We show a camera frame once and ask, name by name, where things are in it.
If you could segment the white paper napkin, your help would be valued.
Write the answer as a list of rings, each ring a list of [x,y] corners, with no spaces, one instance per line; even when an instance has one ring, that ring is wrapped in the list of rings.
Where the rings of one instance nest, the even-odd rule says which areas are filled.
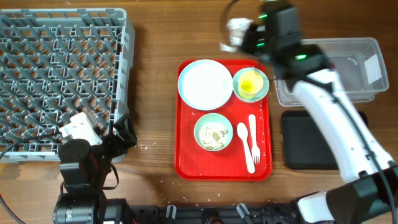
[[[245,33],[253,20],[248,18],[233,18],[228,21],[221,20],[220,50],[224,52],[236,52],[243,44]]]

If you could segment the large light blue plate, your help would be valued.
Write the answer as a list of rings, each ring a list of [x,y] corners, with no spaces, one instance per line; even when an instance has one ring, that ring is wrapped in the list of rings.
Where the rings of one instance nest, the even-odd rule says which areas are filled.
[[[211,111],[223,106],[233,92],[229,70],[214,60],[190,62],[178,76],[178,93],[190,107]]]

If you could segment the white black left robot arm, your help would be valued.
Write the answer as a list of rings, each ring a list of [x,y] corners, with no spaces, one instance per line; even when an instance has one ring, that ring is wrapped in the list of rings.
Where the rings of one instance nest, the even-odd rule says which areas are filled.
[[[126,113],[114,124],[116,133],[99,135],[93,114],[81,112],[60,129],[71,139],[58,150],[63,182],[53,211],[54,223],[138,223],[125,199],[108,199],[105,180],[117,170],[115,157],[136,145],[131,116]]]

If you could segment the green bowl with rice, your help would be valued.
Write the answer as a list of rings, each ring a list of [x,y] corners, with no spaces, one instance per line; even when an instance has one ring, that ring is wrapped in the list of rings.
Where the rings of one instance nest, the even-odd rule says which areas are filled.
[[[225,149],[232,141],[233,127],[222,114],[208,113],[198,119],[193,135],[197,144],[206,151],[216,152]]]

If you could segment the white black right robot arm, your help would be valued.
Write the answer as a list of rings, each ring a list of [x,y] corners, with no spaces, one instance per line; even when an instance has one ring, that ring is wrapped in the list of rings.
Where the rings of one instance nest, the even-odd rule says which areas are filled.
[[[397,164],[375,140],[349,100],[338,72],[297,26],[259,26],[245,20],[230,42],[292,79],[292,93],[309,112],[337,161],[344,184],[294,202],[302,223],[361,223],[391,212],[397,218]]]

